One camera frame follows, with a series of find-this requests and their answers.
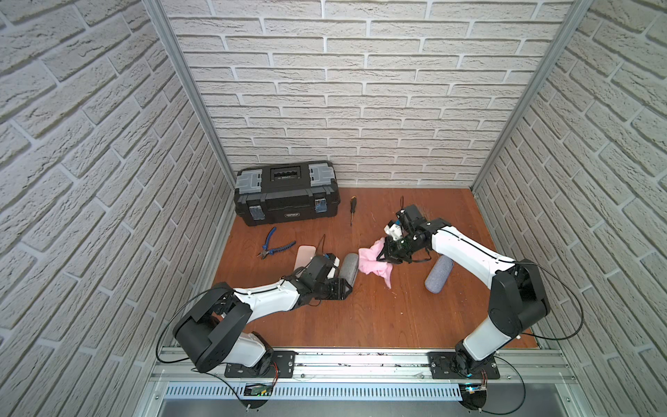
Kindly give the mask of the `grey felt eyeglass case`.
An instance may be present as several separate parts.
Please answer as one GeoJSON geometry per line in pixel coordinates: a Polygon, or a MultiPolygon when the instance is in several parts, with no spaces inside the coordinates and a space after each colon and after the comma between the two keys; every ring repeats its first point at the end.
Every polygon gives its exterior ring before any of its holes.
{"type": "Polygon", "coordinates": [[[339,277],[344,279],[350,287],[353,287],[356,281],[359,272],[359,262],[359,255],[350,253],[345,256],[340,266],[339,277]]]}

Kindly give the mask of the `pink microfiber cloth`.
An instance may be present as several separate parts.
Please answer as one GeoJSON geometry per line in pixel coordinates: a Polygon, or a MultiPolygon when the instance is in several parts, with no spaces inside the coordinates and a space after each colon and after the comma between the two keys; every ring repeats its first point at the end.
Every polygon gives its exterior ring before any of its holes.
{"type": "Polygon", "coordinates": [[[378,257],[385,246],[384,240],[377,240],[370,248],[360,248],[359,255],[359,271],[365,275],[380,276],[385,285],[391,289],[391,274],[393,271],[393,264],[386,261],[379,261],[378,257]]]}

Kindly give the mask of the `lavender eyeglass case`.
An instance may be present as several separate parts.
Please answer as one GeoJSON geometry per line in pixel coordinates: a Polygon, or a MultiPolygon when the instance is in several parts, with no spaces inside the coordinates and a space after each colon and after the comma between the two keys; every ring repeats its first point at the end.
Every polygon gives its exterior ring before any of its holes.
{"type": "Polygon", "coordinates": [[[451,258],[441,255],[425,280],[426,289],[433,294],[441,292],[453,270],[453,266],[454,261],[451,258]]]}

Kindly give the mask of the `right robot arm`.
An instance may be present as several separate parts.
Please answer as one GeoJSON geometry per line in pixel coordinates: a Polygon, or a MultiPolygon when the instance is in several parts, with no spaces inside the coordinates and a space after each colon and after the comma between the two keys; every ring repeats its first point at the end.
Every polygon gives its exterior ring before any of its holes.
{"type": "Polygon", "coordinates": [[[551,306],[538,265],[516,261],[463,235],[440,218],[427,220],[416,206],[396,213],[377,260],[412,263],[413,254],[434,251],[458,263],[490,290],[487,318],[455,348],[450,368],[465,377],[493,359],[512,339],[547,317],[551,306]]]}

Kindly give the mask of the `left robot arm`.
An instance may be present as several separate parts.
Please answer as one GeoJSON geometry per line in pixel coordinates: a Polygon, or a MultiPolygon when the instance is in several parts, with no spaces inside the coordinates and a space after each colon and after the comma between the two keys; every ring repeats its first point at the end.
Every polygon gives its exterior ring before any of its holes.
{"type": "Polygon", "coordinates": [[[274,349],[248,323],[313,301],[344,301],[352,294],[359,255],[340,259],[316,255],[306,266],[276,283],[256,288],[214,286],[175,325],[173,336],[200,373],[222,364],[239,366],[252,377],[274,367],[274,349]]]}

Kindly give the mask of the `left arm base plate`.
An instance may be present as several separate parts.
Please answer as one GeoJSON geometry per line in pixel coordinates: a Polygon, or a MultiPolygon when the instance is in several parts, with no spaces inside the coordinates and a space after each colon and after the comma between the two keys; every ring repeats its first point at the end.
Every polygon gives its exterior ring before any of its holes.
{"type": "Polygon", "coordinates": [[[253,367],[241,364],[228,364],[224,375],[227,378],[274,378],[291,379],[294,374],[295,356],[293,350],[273,350],[262,356],[253,367]]]}

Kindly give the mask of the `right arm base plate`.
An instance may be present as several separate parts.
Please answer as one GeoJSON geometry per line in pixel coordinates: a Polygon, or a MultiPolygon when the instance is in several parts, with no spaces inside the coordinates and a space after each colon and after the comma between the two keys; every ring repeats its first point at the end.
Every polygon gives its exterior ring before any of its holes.
{"type": "Polygon", "coordinates": [[[434,380],[500,378],[492,355],[482,361],[475,361],[463,351],[432,351],[427,353],[427,359],[434,380]]]}

